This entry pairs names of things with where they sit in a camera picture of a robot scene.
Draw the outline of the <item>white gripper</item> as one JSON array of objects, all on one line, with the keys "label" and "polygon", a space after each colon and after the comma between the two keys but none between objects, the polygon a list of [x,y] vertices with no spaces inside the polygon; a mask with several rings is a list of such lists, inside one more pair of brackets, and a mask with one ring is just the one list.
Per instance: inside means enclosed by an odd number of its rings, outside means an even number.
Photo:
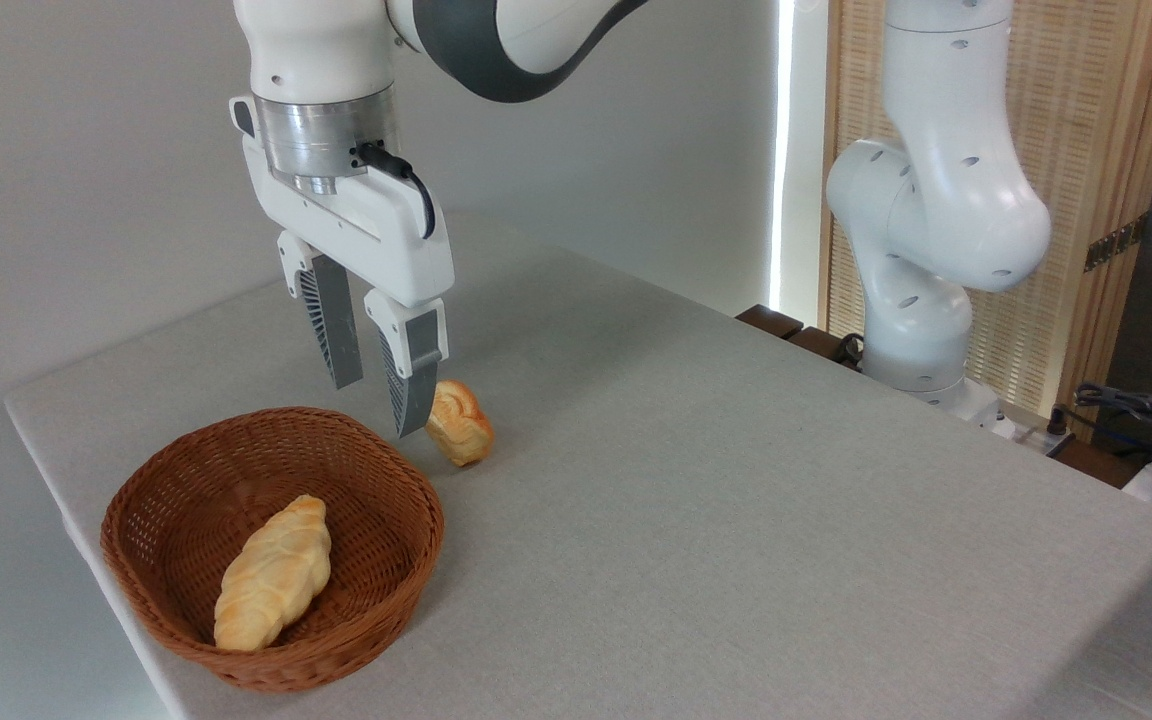
[{"label": "white gripper", "polygon": [[433,209],[430,232],[419,187],[376,167],[334,179],[333,194],[302,190],[270,168],[255,111],[252,96],[230,100],[257,200],[285,229],[276,247],[289,296],[306,306],[332,382],[342,389],[364,378],[348,272],[379,288],[366,293],[364,306],[381,338],[397,437],[411,435],[429,423],[439,364],[448,357],[439,297],[454,283],[454,266],[442,210]]}]

